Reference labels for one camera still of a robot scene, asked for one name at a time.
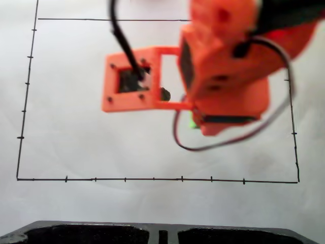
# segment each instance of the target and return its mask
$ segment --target black line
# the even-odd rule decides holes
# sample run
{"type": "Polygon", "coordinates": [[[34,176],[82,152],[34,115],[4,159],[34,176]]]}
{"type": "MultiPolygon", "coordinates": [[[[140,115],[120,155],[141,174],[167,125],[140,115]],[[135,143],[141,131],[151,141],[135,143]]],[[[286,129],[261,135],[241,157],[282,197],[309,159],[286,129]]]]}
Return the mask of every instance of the black line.
{"type": "Polygon", "coordinates": [[[292,91],[291,91],[291,83],[290,82],[289,82],[289,94],[290,94],[290,110],[291,110],[291,121],[292,121],[292,135],[294,136],[294,142],[295,142],[295,157],[296,157],[296,167],[297,167],[297,178],[298,178],[298,182],[300,182],[300,171],[299,171],[299,164],[298,164],[297,141],[296,141],[296,134],[297,133],[295,131],[293,98],[292,98],[292,91]]]}
{"type": "Polygon", "coordinates": [[[222,181],[222,182],[240,182],[240,183],[275,183],[275,184],[297,184],[296,181],[265,181],[265,180],[236,180],[236,179],[194,179],[194,178],[90,178],[90,179],[27,179],[18,178],[18,181],[98,181],[98,180],[162,180],[162,181],[222,181]]]}
{"type": "Polygon", "coordinates": [[[20,166],[20,156],[21,156],[21,148],[22,148],[22,140],[24,139],[24,128],[25,128],[25,118],[26,118],[26,108],[27,108],[27,98],[28,98],[28,89],[29,89],[29,79],[30,79],[30,68],[31,68],[31,60],[33,55],[33,48],[34,48],[34,38],[35,38],[35,31],[36,30],[36,20],[37,20],[37,10],[39,7],[39,0],[36,2],[36,10],[35,10],[35,19],[34,19],[34,28],[32,29],[32,41],[31,41],[31,49],[30,49],[30,56],[29,56],[29,66],[28,66],[28,78],[27,78],[27,87],[26,87],[26,95],[25,95],[25,105],[24,105],[24,115],[22,119],[22,126],[21,126],[21,136],[18,137],[20,139],[19,144],[19,153],[18,153],[18,162],[17,162],[17,172],[16,178],[18,179],[19,174],[19,166],[20,166]]]}
{"type": "MultiPolygon", "coordinates": [[[[111,21],[110,19],[70,19],[70,18],[38,18],[38,20],[91,20],[91,21],[111,21]]],[[[188,19],[118,19],[118,21],[181,21],[189,22],[188,19]]]]}

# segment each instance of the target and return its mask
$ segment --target screw hole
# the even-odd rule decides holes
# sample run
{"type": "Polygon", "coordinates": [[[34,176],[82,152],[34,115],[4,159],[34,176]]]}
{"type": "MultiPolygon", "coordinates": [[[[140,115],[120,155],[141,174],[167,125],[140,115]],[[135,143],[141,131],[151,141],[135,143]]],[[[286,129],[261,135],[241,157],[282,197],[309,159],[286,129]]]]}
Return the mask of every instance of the screw hole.
{"type": "Polygon", "coordinates": [[[219,85],[212,85],[208,87],[208,90],[213,90],[213,91],[220,90],[220,89],[221,87],[219,85]]]}
{"type": "Polygon", "coordinates": [[[227,76],[227,75],[217,75],[217,76],[213,76],[212,79],[215,80],[215,81],[228,81],[229,76],[227,76]]]}

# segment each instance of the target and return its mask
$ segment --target white paper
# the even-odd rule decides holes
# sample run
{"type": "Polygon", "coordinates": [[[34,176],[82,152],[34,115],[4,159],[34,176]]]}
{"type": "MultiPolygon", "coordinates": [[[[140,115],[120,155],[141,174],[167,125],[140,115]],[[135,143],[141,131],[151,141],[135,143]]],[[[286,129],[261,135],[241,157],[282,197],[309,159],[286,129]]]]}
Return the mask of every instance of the white paper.
{"type": "MultiPolygon", "coordinates": [[[[185,0],[120,0],[120,19],[187,19],[185,0]]],[[[0,235],[37,220],[138,222],[287,228],[325,242],[325,25],[294,62],[294,102],[301,182],[16,181],[35,0],[0,2],[0,235]]],[[[104,0],[40,0],[39,18],[107,18],[104,0]]],[[[178,45],[175,22],[124,21],[133,48],[178,45]]],[[[20,178],[225,178],[296,181],[289,108],[245,143],[202,153],[179,148],[171,111],[101,111],[105,56],[120,52],[107,21],[37,20],[20,178]]],[[[271,77],[270,114],[285,98],[284,71],[271,77]]],[[[164,57],[163,86],[178,100],[176,59],[164,57]]],[[[242,128],[204,138],[188,128],[192,146],[221,141],[242,128]]]]}

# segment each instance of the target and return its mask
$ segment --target orange 3d-printed part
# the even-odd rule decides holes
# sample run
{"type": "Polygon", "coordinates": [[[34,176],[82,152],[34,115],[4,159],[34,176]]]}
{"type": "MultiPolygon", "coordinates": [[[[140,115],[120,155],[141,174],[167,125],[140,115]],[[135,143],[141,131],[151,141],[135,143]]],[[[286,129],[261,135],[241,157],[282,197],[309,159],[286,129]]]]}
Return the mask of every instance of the orange 3d-printed part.
{"type": "MultiPolygon", "coordinates": [[[[137,62],[150,68],[147,89],[121,92],[123,71],[131,70],[124,53],[109,55],[102,109],[105,112],[175,109],[192,110],[204,135],[259,120],[269,105],[267,76],[283,67],[272,50],[252,44],[243,57],[235,57],[239,44],[250,39],[258,17],[256,0],[191,0],[191,23],[181,30],[179,47],[134,50],[137,62]],[[178,56],[187,99],[161,100],[161,56],[178,56]]],[[[295,58],[306,46],[316,23],[276,30],[264,37],[295,58]]]]}
{"type": "Polygon", "coordinates": [[[124,53],[107,56],[102,110],[118,112],[144,109],[191,109],[188,102],[165,102],[160,97],[160,69],[162,55],[178,55],[179,47],[149,47],[134,50],[143,68],[150,68],[151,84],[148,90],[119,93],[120,74],[131,70],[124,53]]]}

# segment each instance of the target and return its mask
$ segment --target black cable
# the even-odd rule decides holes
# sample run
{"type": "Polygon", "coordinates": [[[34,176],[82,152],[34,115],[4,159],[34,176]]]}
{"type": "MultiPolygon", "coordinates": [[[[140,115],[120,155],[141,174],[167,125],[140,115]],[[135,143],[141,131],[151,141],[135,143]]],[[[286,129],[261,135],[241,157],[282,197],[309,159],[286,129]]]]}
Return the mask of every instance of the black cable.
{"type": "MultiPolygon", "coordinates": [[[[249,40],[249,42],[266,46],[266,47],[272,49],[273,51],[275,51],[281,57],[282,61],[285,63],[285,67],[287,68],[287,72],[288,72],[288,79],[286,80],[289,82],[289,96],[288,96],[288,98],[285,99],[285,101],[280,105],[280,107],[278,107],[277,110],[262,125],[260,125],[256,129],[254,129],[252,132],[250,132],[246,135],[243,135],[241,137],[230,139],[228,141],[219,142],[219,143],[216,143],[213,145],[207,145],[207,146],[202,146],[202,147],[187,147],[187,146],[184,146],[183,144],[181,144],[181,142],[179,141],[178,135],[177,135],[177,127],[178,127],[180,110],[176,110],[176,113],[174,116],[174,122],[173,122],[173,136],[174,136],[175,142],[181,148],[188,150],[188,151],[205,151],[205,150],[209,150],[209,149],[213,149],[213,148],[217,148],[217,147],[221,147],[221,146],[226,146],[226,145],[231,145],[231,144],[235,144],[235,143],[247,140],[247,139],[257,135],[263,129],[265,129],[267,126],[269,126],[284,111],[284,109],[287,107],[288,104],[291,104],[292,129],[293,129],[293,132],[295,133],[295,124],[294,124],[293,110],[292,110],[292,98],[295,96],[295,86],[294,86],[295,83],[294,83],[294,77],[292,74],[292,68],[291,68],[291,64],[290,64],[289,55],[285,52],[285,50],[281,46],[279,46],[278,44],[274,43],[273,41],[271,41],[267,38],[253,37],[252,39],[249,40]]],[[[186,96],[183,96],[181,101],[184,101],[185,99],[186,99],[186,96]]]]}
{"type": "Polygon", "coordinates": [[[139,65],[137,64],[136,58],[130,48],[129,43],[127,42],[121,28],[117,24],[116,14],[115,14],[115,6],[116,6],[116,0],[111,0],[109,4],[109,13],[111,17],[111,23],[113,26],[113,34],[116,37],[118,43],[122,47],[123,51],[125,52],[125,55],[129,61],[129,63],[132,66],[133,71],[138,77],[138,80],[142,81],[144,79],[144,75],[141,72],[141,69],[139,65]]]}

